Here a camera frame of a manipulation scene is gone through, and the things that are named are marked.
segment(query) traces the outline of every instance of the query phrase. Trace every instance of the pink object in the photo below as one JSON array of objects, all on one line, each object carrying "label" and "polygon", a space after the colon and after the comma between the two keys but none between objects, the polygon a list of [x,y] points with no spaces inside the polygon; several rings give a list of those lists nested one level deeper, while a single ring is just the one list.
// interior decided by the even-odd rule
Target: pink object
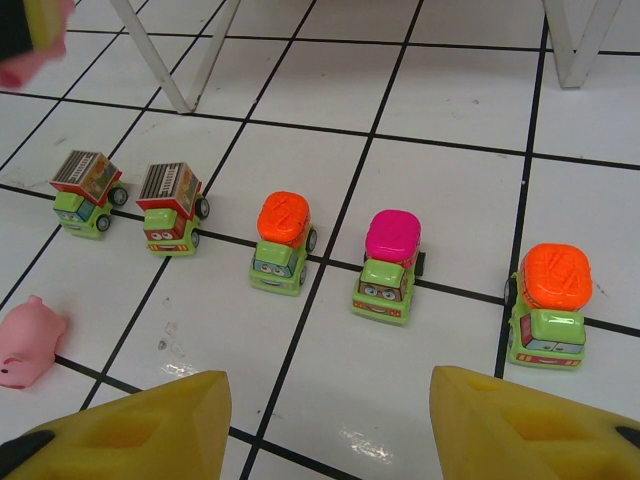
[{"label": "pink object", "polygon": [[0,386],[31,385],[53,365],[66,329],[67,322],[35,295],[11,310],[0,324]]},{"label": "pink object", "polygon": [[19,89],[24,87],[42,66],[53,59],[63,57],[66,53],[64,36],[66,33],[66,19],[75,8],[73,0],[59,0],[62,15],[65,18],[65,28],[54,44],[46,51],[32,51],[0,62],[0,87]]},{"label": "pink object", "polygon": [[420,220],[402,210],[383,210],[371,221],[365,240],[369,258],[411,267],[420,250]]}]

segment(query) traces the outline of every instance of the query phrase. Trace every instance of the yellow foam block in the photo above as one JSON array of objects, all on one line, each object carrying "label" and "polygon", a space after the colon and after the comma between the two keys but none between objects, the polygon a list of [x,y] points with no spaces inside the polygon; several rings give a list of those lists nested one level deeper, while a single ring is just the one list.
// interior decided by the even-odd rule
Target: yellow foam block
[{"label": "yellow foam block", "polygon": [[55,438],[6,478],[218,479],[230,421],[226,373],[199,373],[33,429]]},{"label": "yellow foam block", "polygon": [[429,401],[446,480],[640,479],[629,418],[457,367],[434,368]]}]

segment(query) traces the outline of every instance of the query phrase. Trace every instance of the toy truck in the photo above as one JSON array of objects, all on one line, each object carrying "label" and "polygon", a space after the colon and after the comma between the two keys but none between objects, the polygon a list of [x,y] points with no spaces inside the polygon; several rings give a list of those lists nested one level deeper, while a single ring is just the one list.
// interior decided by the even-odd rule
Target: toy truck
[{"label": "toy truck", "polygon": [[318,233],[311,226],[309,204],[296,193],[272,193],[258,217],[258,232],[262,240],[251,261],[251,286],[282,295],[299,295],[307,274],[307,254],[318,240]]},{"label": "toy truck", "polygon": [[578,312],[591,298],[587,256],[571,245],[540,244],[506,282],[511,308],[508,359],[529,367],[573,370],[584,359],[586,332]]},{"label": "toy truck", "polygon": [[53,210],[65,231],[100,238],[111,226],[113,206],[120,207],[129,198],[121,175],[101,153],[71,152],[50,182],[58,190]]},{"label": "toy truck", "polygon": [[151,165],[136,202],[144,210],[144,233],[152,254],[185,256],[196,253],[200,220],[209,216],[202,182],[182,163]]},{"label": "toy truck", "polygon": [[415,278],[424,272],[420,231],[420,221],[409,212],[384,210],[373,217],[365,240],[364,268],[353,289],[354,313],[407,323]]}]

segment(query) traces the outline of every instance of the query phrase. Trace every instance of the white tile floor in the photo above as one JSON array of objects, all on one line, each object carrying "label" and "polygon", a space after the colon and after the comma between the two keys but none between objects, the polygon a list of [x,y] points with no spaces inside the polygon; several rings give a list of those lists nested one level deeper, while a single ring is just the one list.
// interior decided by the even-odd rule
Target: white tile floor
[{"label": "white tile floor", "polygon": [[[132,3],[187,86],[220,2]],[[592,4],[568,0],[576,33]],[[223,480],[440,478],[435,365],[640,419],[638,5],[585,87],[561,91],[536,0],[243,0],[198,115],[180,117],[108,3],[80,0],[65,60],[0,92],[0,317],[33,293],[73,320],[44,378],[0,391],[0,442],[206,369],[233,394]],[[58,231],[48,180],[71,149],[109,155],[133,198],[148,164],[187,161],[211,184],[197,255],[150,256],[133,201],[104,241]],[[320,234],[299,298],[247,281],[278,189],[308,198]],[[404,328],[349,311],[384,208],[415,212],[428,252]],[[496,358],[504,279],[544,241],[591,259],[579,372]]]}]

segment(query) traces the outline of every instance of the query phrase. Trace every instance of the orange mixer drum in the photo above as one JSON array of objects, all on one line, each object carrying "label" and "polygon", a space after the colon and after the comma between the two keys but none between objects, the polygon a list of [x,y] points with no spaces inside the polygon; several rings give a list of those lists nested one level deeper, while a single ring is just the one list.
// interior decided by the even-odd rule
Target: orange mixer drum
[{"label": "orange mixer drum", "polygon": [[310,221],[309,204],[302,195],[275,192],[267,197],[258,217],[263,240],[298,248]]},{"label": "orange mixer drum", "polygon": [[571,245],[543,243],[521,265],[522,296],[531,308],[576,311],[593,293],[589,259]]}]

